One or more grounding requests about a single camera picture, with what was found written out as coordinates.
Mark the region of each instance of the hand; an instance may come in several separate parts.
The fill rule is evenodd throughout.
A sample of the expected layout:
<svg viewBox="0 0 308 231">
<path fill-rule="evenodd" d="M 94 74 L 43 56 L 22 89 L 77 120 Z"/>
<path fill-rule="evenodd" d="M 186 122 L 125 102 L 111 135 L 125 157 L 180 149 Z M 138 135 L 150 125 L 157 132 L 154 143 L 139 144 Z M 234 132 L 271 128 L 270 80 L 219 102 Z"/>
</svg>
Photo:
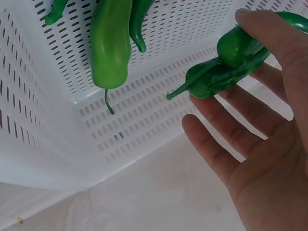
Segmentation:
<svg viewBox="0 0 308 231">
<path fill-rule="evenodd" d="M 239 25 L 277 58 L 282 72 L 263 64 L 253 77 L 288 103 L 287 121 L 239 86 L 221 96 L 267 139 L 251 133 L 215 99 L 191 97 L 203 116 L 241 153 L 240 163 L 193 115 L 183 118 L 188 138 L 229 190 L 248 231 L 308 229 L 308 35 L 269 11 L 236 14 Z"/>
</svg>

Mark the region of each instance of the white plastic basket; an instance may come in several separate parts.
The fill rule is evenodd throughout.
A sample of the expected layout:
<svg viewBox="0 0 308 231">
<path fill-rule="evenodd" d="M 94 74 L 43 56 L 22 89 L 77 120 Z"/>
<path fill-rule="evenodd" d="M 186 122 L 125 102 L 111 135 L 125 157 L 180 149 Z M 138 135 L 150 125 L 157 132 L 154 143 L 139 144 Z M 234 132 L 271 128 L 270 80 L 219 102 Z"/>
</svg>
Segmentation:
<svg viewBox="0 0 308 231">
<path fill-rule="evenodd" d="M 88 188 L 182 133 L 181 118 L 196 109 L 188 94 L 165 95 L 216 56 L 236 9 L 307 14 L 304 0 L 157 0 L 144 22 L 147 53 L 132 44 L 128 80 L 110 91 L 112 116 L 91 80 L 96 1 L 70 0 L 46 26 L 51 4 L 0 1 L 0 181 L 48 189 Z"/>
</svg>

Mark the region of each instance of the white floor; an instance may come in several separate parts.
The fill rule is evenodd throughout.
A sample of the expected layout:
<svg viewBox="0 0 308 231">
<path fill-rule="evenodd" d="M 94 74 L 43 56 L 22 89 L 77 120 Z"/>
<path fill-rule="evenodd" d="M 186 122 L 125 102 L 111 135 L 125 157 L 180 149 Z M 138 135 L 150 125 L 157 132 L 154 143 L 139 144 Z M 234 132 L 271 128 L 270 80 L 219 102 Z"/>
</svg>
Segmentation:
<svg viewBox="0 0 308 231">
<path fill-rule="evenodd" d="M 251 91 L 291 118 L 290 109 L 264 87 L 257 85 Z M 226 146 L 223 139 L 216 137 Z M 184 134 L 101 184 L 62 200 L 72 193 L 0 184 L 0 229 L 244 230 L 227 190 Z"/>
</svg>

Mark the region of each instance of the green pepper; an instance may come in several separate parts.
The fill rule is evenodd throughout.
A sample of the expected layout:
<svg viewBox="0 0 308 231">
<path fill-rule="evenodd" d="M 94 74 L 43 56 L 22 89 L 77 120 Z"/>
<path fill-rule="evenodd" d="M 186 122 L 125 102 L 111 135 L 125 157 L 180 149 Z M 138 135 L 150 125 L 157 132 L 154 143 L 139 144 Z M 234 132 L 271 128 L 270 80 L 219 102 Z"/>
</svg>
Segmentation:
<svg viewBox="0 0 308 231">
<path fill-rule="evenodd" d="M 68 0 L 54 0 L 51 12 L 45 17 L 45 24 L 52 25 L 62 16 Z"/>
<path fill-rule="evenodd" d="M 308 32 L 308 19 L 289 12 L 277 14 L 295 28 Z M 259 41 L 239 26 L 219 40 L 217 50 L 219 57 L 192 67 L 186 74 L 185 83 L 168 94 L 167 99 L 171 100 L 185 90 L 197 98 L 212 97 L 251 74 L 270 55 Z"/>
<path fill-rule="evenodd" d="M 129 21 L 129 33 L 141 53 L 146 52 L 146 45 L 142 37 L 142 23 L 155 0 L 133 0 Z"/>
<path fill-rule="evenodd" d="M 292 26 L 307 32 L 307 19 L 290 12 L 276 12 Z M 226 33 L 217 43 L 217 53 L 223 63 L 232 68 L 246 64 L 263 45 L 239 26 Z"/>
<path fill-rule="evenodd" d="M 270 52 L 262 48 L 248 63 L 233 69 L 225 64 L 218 64 L 209 69 L 195 82 L 187 87 L 188 92 L 196 98 L 207 99 L 221 91 L 229 89 L 238 81 L 254 72 L 268 58 Z M 201 71 L 208 62 L 197 64 L 186 74 L 186 81 L 194 77 L 196 72 Z"/>
<path fill-rule="evenodd" d="M 101 0 L 91 20 L 92 78 L 97 87 L 106 89 L 105 101 L 112 114 L 107 90 L 120 87 L 128 76 L 131 7 L 132 0 Z"/>
</svg>

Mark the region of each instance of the pepper stem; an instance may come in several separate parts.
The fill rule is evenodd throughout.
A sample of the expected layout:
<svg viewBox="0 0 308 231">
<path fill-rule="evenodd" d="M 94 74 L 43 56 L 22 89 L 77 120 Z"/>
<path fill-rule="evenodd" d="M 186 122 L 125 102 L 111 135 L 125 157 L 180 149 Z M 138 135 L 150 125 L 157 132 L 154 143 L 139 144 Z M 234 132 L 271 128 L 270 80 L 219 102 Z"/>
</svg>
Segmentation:
<svg viewBox="0 0 308 231">
<path fill-rule="evenodd" d="M 114 112 L 114 110 L 112 109 L 112 107 L 110 106 L 109 101 L 108 101 L 108 89 L 105 89 L 105 103 L 106 103 L 107 108 L 108 108 L 108 110 L 110 111 L 110 113 L 111 113 L 112 115 L 114 115 L 115 112 Z"/>
<path fill-rule="evenodd" d="M 221 63 L 220 59 L 217 57 L 213 59 L 213 62 L 207 65 L 205 68 L 203 68 L 201 71 L 199 71 L 196 75 L 194 75 L 192 78 L 186 79 L 186 82 L 181 85 L 178 89 L 173 91 L 172 93 L 167 95 L 167 100 L 172 100 L 174 97 L 178 96 L 182 92 L 187 90 L 187 87 L 195 82 L 198 78 L 200 78 L 205 72 L 207 72 L 212 67 L 216 66 L 217 64 Z"/>
</svg>

